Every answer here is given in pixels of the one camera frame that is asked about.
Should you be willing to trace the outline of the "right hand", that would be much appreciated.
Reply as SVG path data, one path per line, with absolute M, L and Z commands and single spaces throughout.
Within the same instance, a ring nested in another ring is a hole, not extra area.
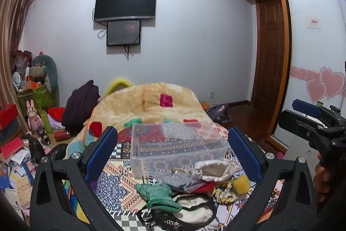
M 323 202 L 325 196 L 330 190 L 328 181 L 330 179 L 329 171 L 320 163 L 315 167 L 315 176 L 313 178 L 314 189 L 316 190 L 317 202 Z

